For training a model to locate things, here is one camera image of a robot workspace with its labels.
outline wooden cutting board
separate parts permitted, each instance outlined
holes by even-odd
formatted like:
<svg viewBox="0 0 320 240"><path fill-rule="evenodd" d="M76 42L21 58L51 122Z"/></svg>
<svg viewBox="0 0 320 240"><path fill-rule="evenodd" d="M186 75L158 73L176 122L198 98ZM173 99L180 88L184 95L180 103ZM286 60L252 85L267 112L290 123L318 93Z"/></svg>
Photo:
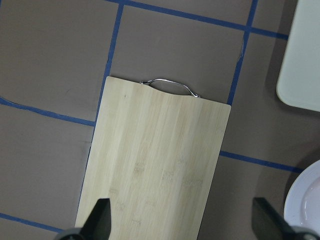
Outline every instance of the wooden cutting board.
<svg viewBox="0 0 320 240"><path fill-rule="evenodd" d="M110 198L110 240L196 240L230 110L107 77L75 225Z"/></svg>

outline blue tape line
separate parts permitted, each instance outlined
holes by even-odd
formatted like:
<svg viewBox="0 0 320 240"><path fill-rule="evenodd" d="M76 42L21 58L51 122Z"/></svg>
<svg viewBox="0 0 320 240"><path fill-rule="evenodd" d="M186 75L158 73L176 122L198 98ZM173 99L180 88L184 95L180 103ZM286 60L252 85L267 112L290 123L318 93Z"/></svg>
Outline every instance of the blue tape line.
<svg viewBox="0 0 320 240"><path fill-rule="evenodd" d="M106 77L110 75L112 60L113 60L114 54L115 54L117 37L118 37L118 33L119 33L119 28L120 28L121 17L122 17L123 11L124 11L124 4L121 3L118 6L118 10L116 12L116 17L115 17L115 21L114 21L114 27L113 27L113 32L112 32L112 37L111 37L111 42L110 42L110 47L109 47L109 52L108 52L108 59L107 59L105 69L104 69L102 86L101 86L101 90L100 90L100 96L99 96L95 121L97 121L97 119L98 119L98 113L99 113L99 109L100 109L102 94L103 94L105 84L106 84Z"/></svg>
<svg viewBox="0 0 320 240"><path fill-rule="evenodd" d="M29 225L29 226L36 227L36 228L39 228L39 229L48 230L48 231L55 232L55 233L61 233L63 231L63 229L60 229L60 228L57 228L57 227L41 224L41 223L38 223L38 222L35 222L35 221L25 220L25 219L18 218L18 217L15 217L15 216L10 216L10 215L4 214L4 213L0 213L0 218L1 219L6 219L6 220L9 220L9 221L18 222L18 223L25 224L25 225Z"/></svg>
<svg viewBox="0 0 320 240"><path fill-rule="evenodd" d="M9 107L13 107L16 109L31 111L31 112L34 112L34 113L37 113L37 114L40 114L40 115L43 115L46 117L60 119L60 120L64 120L64 121L68 121L68 122L72 122L72 123L76 123L76 124L82 124L82 125L87 125L87 126L92 126L92 127L94 127L96 125L96 123L94 121L89 121L89 120L85 120L85 119L81 119L81 118L77 118L77 117L62 115L62 114L58 114L58 113L55 113L52 111L42 110L42 109L39 109L39 108L36 108L33 106L26 106L26 105L17 104L15 102L6 100L1 96L0 96L0 104L6 105Z"/></svg>
<svg viewBox="0 0 320 240"><path fill-rule="evenodd" d="M235 154L227 151L220 151L219 155L223 157L231 158L231 159L236 159L236 160L240 160L240 161L244 161L252 164L258 164L258 165L262 165L262 166L266 166L274 169L285 170L288 172L293 172L298 174L302 173L302 171L304 170L299 167L288 166L280 163L275 163L272 161L265 161L265 160L261 160L261 159L257 159L249 156L243 156L243 155L239 155L239 154Z"/></svg>
<svg viewBox="0 0 320 240"><path fill-rule="evenodd" d="M239 81L242 63L244 61L244 57L245 57L245 53L246 53L246 49L247 49L247 44L248 44L248 40L249 40L249 35L250 35L250 31L252 30L252 24L254 22L254 17L255 17L257 5L258 5L258 0L252 0L250 12L248 15L248 19L246 21L245 32L243 34L243 43L242 43L241 54L240 54L239 60L237 61L236 65L235 65L233 79L232 79L232 83L230 86L229 96L228 96L228 100L227 100L227 104L229 104L229 105L232 105L234 98L235 98L235 93L236 93L236 89L237 89L237 85L238 85L238 81Z"/></svg>
<svg viewBox="0 0 320 240"><path fill-rule="evenodd" d="M289 37L286 34L263 30L256 27L252 27L251 32L254 34L259 34L259 35L263 35L271 38L283 39L283 40L288 40L288 37Z"/></svg>
<svg viewBox="0 0 320 240"><path fill-rule="evenodd" d="M223 21L211 17L206 17L206 16L200 16L196 14L191 14L191 13L186 13L183 11L178 11L178 10L173 10L173 9L168 9L164 7L159 7L159 6L154 6L154 5L149 5L141 2L136 2L136 1L125 1L125 5L135 7L135 8L140 8L140 9L145 9L153 12L158 12L158 13L163 13L163 14L168 14L168 15L173 15L185 19L191 19L191 20L196 20L204 23L209 23L209 24L214 24L218 26L223 26L231 29L237 29L237 30L242 30L244 31L246 29L246 26L229 22L229 21Z"/></svg>

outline white cutting board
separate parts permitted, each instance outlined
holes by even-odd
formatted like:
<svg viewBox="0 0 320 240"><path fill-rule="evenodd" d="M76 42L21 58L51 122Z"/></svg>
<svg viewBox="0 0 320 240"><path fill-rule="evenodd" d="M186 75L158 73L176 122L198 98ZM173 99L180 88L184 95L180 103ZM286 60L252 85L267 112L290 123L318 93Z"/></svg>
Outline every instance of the white cutting board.
<svg viewBox="0 0 320 240"><path fill-rule="evenodd" d="M196 240L230 109L108 77L76 226L110 198L110 240Z"/></svg>
<svg viewBox="0 0 320 240"><path fill-rule="evenodd" d="M320 0L299 0L277 83L287 105L320 112Z"/></svg>

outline metal handle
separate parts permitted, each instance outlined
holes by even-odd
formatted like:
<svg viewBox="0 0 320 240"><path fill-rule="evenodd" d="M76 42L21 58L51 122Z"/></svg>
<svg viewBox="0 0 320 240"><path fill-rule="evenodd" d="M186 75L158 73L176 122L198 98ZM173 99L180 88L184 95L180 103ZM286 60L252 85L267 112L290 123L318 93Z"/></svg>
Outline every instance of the metal handle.
<svg viewBox="0 0 320 240"><path fill-rule="evenodd" d="M158 78L158 79L154 79L154 80L149 80L149 81L141 81L140 83L143 84L143 85L150 85L152 84L153 82L155 81L163 81L163 82L167 82L167 83L171 83L171 84L177 84L179 86L182 86L182 87L185 87L189 93L194 96L195 98L200 98L200 96L198 94L195 94L194 92L192 92L190 90L190 88L188 88L186 85L180 83L180 82L176 82L176 81L171 81L171 80L167 80L167 79L161 79L161 78Z"/></svg>

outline round plate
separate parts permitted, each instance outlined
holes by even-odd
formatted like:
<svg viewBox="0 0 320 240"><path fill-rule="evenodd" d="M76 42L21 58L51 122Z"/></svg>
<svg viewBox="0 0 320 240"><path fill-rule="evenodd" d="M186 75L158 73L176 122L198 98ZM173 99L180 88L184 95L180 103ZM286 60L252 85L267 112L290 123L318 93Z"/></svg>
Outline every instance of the round plate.
<svg viewBox="0 0 320 240"><path fill-rule="evenodd" d="M311 229L320 235L320 160L292 184L284 204L284 219L292 227Z"/></svg>

